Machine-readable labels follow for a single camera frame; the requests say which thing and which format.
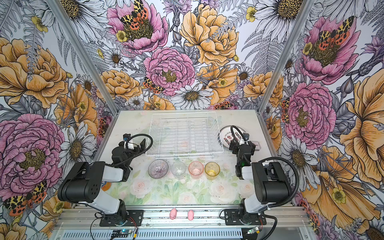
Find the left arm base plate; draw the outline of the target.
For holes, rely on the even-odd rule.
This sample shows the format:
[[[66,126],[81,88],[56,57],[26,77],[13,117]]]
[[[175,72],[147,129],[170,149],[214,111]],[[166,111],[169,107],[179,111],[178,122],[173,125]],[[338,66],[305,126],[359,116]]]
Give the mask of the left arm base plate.
[[[99,225],[100,227],[140,227],[142,225],[143,210],[127,210],[125,214],[119,213],[105,215]]]

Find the striped grey bowl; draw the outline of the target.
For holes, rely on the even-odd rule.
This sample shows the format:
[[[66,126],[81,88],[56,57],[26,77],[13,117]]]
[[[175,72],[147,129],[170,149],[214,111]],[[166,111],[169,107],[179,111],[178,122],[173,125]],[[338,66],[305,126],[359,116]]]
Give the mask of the striped grey bowl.
[[[153,179],[163,178],[169,170],[169,165],[165,160],[155,160],[148,167],[148,174]]]

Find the yellow glass cup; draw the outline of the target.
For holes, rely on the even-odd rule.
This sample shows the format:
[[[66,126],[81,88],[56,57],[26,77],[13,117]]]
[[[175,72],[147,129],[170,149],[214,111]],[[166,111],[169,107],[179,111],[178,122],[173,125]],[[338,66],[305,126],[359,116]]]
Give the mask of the yellow glass cup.
[[[205,165],[205,173],[208,180],[214,180],[220,174],[220,166],[215,162],[208,162]]]

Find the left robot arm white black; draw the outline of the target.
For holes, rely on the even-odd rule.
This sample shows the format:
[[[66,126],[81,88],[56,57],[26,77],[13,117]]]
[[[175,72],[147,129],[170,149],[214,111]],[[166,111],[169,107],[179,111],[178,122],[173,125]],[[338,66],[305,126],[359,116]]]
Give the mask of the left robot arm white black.
[[[73,165],[58,189],[60,201],[81,204],[97,210],[102,227],[139,227],[142,210],[128,210],[122,199],[116,199],[102,189],[102,183],[126,182],[133,171],[132,160],[147,152],[153,138],[146,134],[124,134],[123,141],[112,150],[112,163],[79,162]]]

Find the clear glass cup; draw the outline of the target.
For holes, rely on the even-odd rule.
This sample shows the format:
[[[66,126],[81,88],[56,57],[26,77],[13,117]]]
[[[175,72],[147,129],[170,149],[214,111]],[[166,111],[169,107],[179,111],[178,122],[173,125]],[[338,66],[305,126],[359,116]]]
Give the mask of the clear glass cup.
[[[171,167],[171,173],[175,178],[181,178],[184,176],[186,169],[186,165],[183,162],[178,161],[173,163]]]

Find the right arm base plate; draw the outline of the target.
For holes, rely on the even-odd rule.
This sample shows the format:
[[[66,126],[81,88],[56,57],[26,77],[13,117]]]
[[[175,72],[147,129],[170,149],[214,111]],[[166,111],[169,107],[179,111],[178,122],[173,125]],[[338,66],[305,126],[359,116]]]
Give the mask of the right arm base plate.
[[[259,214],[241,213],[238,209],[224,209],[224,218],[227,226],[252,225],[261,226],[267,223],[266,218]]]

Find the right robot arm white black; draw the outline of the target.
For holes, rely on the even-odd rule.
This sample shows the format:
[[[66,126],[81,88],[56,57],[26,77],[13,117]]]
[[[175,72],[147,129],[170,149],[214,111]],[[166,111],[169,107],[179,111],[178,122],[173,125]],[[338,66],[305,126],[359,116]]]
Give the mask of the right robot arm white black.
[[[229,150],[237,156],[236,176],[240,180],[252,180],[255,192],[243,198],[237,210],[225,210],[228,226],[265,224],[262,214],[273,204],[288,199],[293,192],[279,162],[274,162],[272,158],[251,161],[256,145],[248,137],[248,134],[235,133]]]

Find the pink glass cup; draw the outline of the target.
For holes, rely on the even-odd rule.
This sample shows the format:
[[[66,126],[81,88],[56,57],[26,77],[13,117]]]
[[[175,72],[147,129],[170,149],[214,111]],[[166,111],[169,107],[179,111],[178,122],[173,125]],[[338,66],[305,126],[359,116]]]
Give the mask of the pink glass cup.
[[[188,167],[192,179],[199,179],[204,172],[204,165],[199,161],[193,161]]]

